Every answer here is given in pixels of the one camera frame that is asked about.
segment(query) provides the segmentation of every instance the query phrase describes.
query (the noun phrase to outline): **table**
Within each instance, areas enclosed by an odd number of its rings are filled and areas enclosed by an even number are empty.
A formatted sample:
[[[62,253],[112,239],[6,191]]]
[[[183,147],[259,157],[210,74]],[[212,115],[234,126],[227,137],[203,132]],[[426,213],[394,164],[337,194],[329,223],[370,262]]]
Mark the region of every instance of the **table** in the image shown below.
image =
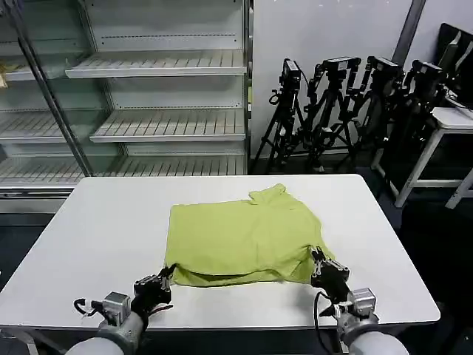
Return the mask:
[[[473,134],[473,112],[470,112],[468,109],[459,108],[459,107],[436,107],[432,111],[433,116],[438,122],[438,127],[432,133],[427,145],[423,149],[421,156],[419,157],[417,163],[414,166],[414,169],[411,171],[409,177],[406,180],[402,190],[398,191],[396,187],[391,183],[391,190],[396,196],[395,206],[402,207],[404,202],[406,202],[409,197],[412,189],[419,187],[459,187],[462,183],[462,180],[424,180],[419,179],[426,165],[428,164],[430,158],[434,154],[435,149],[437,148],[440,140],[444,135],[451,134],[461,134],[461,135],[470,135]],[[382,157],[382,151],[379,150],[375,160],[372,163],[372,169],[378,170],[381,175],[385,176],[385,171],[379,165],[379,162]],[[473,173],[471,173],[470,181],[473,183]],[[471,183],[465,188],[462,186],[462,189],[458,189],[455,193],[455,201],[459,201],[459,198],[464,195],[471,195],[467,190],[471,186]],[[457,202],[454,203],[453,198],[451,202],[447,205],[450,208],[455,207]]]
[[[462,198],[473,197],[473,190],[471,190],[472,186],[473,186],[473,169],[470,170],[470,173],[468,173],[468,175],[462,181],[458,189],[450,197],[445,207],[448,209],[454,209],[457,206],[457,204],[461,201]]]
[[[133,282],[163,266],[169,209],[178,203],[248,198],[283,183],[323,225],[327,246],[351,270],[349,287],[370,287],[383,324],[424,323],[439,310],[359,175],[88,177],[46,227],[0,293],[0,328],[96,328],[73,300],[133,293]],[[173,309],[150,331],[313,328],[316,289],[295,283],[224,288],[172,286]],[[325,307],[321,300],[319,307]],[[321,327],[334,326],[331,318]]]

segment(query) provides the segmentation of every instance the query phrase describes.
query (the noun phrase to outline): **white wall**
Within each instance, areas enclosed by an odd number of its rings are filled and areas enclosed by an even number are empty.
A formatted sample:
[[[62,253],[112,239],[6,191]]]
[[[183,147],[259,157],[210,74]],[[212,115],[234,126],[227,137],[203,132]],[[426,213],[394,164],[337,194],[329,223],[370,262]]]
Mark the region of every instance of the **white wall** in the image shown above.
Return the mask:
[[[313,76],[315,65],[324,59],[341,56],[366,59],[369,55],[391,58],[411,3],[411,0],[256,0],[251,154],[256,154],[273,114],[275,107],[268,99],[271,89],[279,87],[284,58],[296,60],[307,78]],[[305,84],[299,100],[301,106],[307,104]]]
[[[473,33],[473,1],[427,0],[407,56],[406,70],[410,69],[415,59],[420,61],[433,60],[438,31],[444,22]]]

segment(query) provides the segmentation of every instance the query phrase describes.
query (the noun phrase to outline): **vertical pole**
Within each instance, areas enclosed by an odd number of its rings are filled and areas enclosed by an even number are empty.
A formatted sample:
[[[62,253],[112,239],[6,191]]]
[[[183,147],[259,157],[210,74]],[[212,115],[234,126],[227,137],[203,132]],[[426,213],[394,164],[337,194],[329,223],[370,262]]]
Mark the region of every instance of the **vertical pole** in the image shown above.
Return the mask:
[[[399,36],[398,45],[396,46],[391,60],[402,67],[406,63],[407,55],[409,54],[412,41],[414,40],[415,31],[419,25],[425,4],[426,0],[412,0],[411,7],[407,13],[404,27]]]
[[[246,75],[243,76],[243,109],[245,113],[245,150],[247,155],[247,166],[249,165],[249,161],[251,159],[251,112],[249,110],[249,86],[251,85],[251,68],[250,62],[252,62],[251,53],[253,52],[251,45],[252,41],[250,41],[251,35],[251,17],[250,17],[250,9],[253,8],[253,0],[243,0],[242,2],[242,17],[243,17],[243,61],[247,68]]]

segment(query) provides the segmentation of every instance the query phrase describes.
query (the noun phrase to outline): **black cable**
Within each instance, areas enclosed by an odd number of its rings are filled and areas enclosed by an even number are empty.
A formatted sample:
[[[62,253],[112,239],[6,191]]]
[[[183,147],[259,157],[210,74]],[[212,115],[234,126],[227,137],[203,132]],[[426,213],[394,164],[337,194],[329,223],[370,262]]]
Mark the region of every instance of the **black cable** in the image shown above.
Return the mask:
[[[94,309],[92,313],[87,313],[85,310],[82,309],[82,307],[84,307],[85,305],[86,305],[86,300],[84,298],[79,298],[78,300],[74,301],[75,310],[79,312],[80,314],[82,314],[83,316],[91,317],[97,313],[96,309]]]
[[[321,295],[325,297],[327,300],[329,300],[330,302],[332,302],[332,300],[321,291],[316,295],[316,299],[313,301],[313,322],[316,326],[316,333],[317,333],[317,338],[319,339],[320,346],[322,347],[322,349],[324,349],[324,351],[327,354],[331,355],[332,351],[330,351],[329,348],[322,341],[322,336],[321,336],[320,328],[319,328],[319,319],[318,319],[319,315],[317,314],[317,304],[319,303],[319,298]]]
[[[299,68],[299,70],[301,71],[302,76],[304,77],[305,83],[307,84],[307,87],[309,87],[309,81],[308,81],[308,79],[307,79],[307,76],[305,76],[304,70],[301,69],[301,67],[297,64],[296,61],[294,61],[294,63],[296,63],[296,66],[297,66],[297,67]]]

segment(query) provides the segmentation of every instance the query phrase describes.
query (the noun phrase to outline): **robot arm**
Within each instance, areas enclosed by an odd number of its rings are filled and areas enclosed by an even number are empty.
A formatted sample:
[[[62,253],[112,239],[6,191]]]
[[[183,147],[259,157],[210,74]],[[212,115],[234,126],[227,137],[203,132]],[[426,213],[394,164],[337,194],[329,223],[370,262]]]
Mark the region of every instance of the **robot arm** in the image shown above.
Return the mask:
[[[103,302],[91,301],[90,311],[83,307],[86,300],[74,302],[75,309],[85,317],[100,313],[105,319],[94,338],[73,346],[67,355],[132,355],[138,349],[141,335],[148,327],[152,314],[169,309],[171,288],[169,283],[175,266],[164,268],[135,283],[135,298],[110,293]]]
[[[351,291],[346,282],[348,268],[325,257],[320,248],[312,252],[315,271],[311,285],[323,288],[332,305],[320,317],[334,317],[338,335],[352,355],[409,355],[395,337],[383,334],[375,315],[376,297],[369,288]],[[169,283],[175,266],[164,268],[157,276],[148,276],[135,283],[135,298],[112,292],[103,302],[92,301],[86,311],[84,299],[74,302],[75,308],[85,317],[100,313],[105,319],[94,338],[72,347],[67,355],[133,355],[148,318],[172,307]],[[314,319],[317,320],[317,304]]]
[[[409,355],[395,337],[383,334],[375,315],[376,297],[369,288],[351,291],[346,282],[348,268],[327,259],[320,248],[312,252],[316,267],[311,285],[323,288],[332,305],[320,317],[334,317],[341,341],[352,355]],[[317,322],[317,304],[314,320]]]

